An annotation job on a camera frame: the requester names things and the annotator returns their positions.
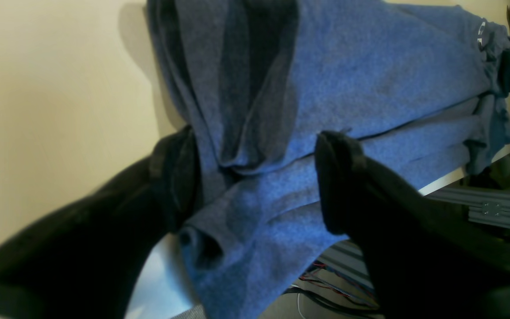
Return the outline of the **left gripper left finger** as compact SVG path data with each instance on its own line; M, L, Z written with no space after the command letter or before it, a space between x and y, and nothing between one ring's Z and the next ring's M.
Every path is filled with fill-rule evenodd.
M97 192L0 245L0 316L122 319L153 247L192 215L200 189L192 127Z

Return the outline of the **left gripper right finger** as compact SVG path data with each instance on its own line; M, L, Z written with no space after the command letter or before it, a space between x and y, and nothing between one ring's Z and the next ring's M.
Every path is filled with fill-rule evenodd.
M361 249L387 319L510 319L510 245L453 217L340 132L314 163L329 232Z

